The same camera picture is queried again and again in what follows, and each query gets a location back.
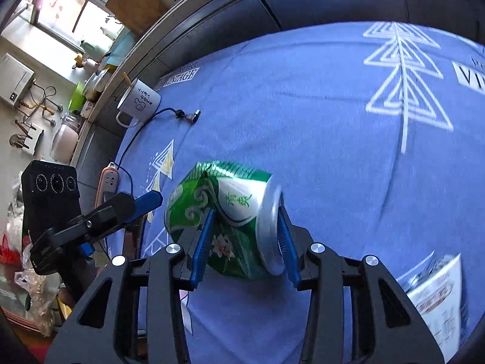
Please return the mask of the crushed green beer can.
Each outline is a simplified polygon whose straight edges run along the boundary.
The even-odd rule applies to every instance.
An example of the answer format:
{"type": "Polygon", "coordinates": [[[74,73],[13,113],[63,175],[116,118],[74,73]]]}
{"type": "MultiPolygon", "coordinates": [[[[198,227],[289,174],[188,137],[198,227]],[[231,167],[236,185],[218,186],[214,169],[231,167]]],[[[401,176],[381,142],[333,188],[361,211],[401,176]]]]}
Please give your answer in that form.
{"type": "Polygon", "coordinates": [[[185,227],[197,225],[212,209],[217,220],[208,265],[224,276],[259,280],[284,273],[277,239],[283,204],[273,174],[236,162],[201,162],[172,192],[164,226],[177,241],[185,227]]]}

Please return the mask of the red yellow cardboard box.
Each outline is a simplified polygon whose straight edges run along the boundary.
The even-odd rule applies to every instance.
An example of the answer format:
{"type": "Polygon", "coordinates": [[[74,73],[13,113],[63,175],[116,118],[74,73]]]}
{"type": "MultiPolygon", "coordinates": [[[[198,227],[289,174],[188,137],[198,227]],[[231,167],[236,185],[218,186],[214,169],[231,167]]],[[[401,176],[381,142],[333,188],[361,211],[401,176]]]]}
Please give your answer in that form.
{"type": "Polygon", "coordinates": [[[466,336],[468,301],[461,254],[431,253],[397,282],[415,305],[444,360],[457,354],[466,336]]]}

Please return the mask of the white power strip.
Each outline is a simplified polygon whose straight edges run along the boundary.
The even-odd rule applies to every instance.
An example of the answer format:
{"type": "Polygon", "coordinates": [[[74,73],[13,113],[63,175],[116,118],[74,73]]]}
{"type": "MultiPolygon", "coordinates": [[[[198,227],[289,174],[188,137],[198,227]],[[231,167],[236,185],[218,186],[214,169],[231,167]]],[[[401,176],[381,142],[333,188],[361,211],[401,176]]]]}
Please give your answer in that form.
{"type": "Polygon", "coordinates": [[[98,188],[95,197],[95,207],[104,202],[106,193],[114,194],[119,184],[119,172],[114,162],[110,162],[102,171],[99,177],[98,188]]]}

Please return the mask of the white enamel mug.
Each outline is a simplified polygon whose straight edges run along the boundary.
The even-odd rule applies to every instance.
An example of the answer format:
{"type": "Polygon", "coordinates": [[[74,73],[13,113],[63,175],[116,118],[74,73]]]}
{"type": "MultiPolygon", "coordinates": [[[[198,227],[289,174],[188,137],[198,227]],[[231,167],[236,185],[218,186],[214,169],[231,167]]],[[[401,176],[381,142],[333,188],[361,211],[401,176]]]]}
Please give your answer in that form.
{"type": "Polygon", "coordinates": [[[161,96],[140,79],[128,87],[118,104],[116,122],[125,128],[132,128],[139,123],[146,123],[152,117],[161,101],[161,96]],[[120,115],[124,113],[132,118],[130,124],[122,123],[120,115]]]}

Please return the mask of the white water heater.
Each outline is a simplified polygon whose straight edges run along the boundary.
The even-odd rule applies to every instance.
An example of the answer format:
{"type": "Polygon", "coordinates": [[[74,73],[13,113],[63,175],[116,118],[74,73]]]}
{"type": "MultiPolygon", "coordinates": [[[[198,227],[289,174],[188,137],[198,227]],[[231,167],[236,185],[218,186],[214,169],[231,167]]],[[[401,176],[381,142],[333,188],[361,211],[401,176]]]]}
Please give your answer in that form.
{"type": "Polygon", "coordinates": [[[35,72],[25,64],[5,53],[0,64],[1,100],[16,107],[30,89],[35,72]]]}

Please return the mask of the blue printed tablecloth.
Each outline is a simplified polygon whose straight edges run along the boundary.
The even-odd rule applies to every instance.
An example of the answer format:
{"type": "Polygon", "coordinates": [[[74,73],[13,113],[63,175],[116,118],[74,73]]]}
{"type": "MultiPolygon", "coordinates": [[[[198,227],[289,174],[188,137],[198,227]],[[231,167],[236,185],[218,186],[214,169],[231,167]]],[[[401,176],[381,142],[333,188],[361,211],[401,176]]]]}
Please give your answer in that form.
{"type": "Polygon", "coordinates": [[[484,323],[484,45],[424,26],[289,30],[162,77],[162,112],[130,128],[120,187],[169,197],[199,162],[273,174],[290,219],[399,278],[461,254],[466,336],[484,323]]]}

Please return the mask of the wooden cutting board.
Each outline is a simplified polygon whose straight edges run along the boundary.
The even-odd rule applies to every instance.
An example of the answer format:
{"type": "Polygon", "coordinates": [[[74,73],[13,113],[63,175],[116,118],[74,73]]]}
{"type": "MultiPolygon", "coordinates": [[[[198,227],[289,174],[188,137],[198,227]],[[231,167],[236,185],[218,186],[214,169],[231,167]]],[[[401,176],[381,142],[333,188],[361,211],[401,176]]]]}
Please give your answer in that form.
{"type": "Polygon", "coordinates": [[[108,0],[106,8],[138,37],[150,30],[168,10],[160,0],[108,0]]]}

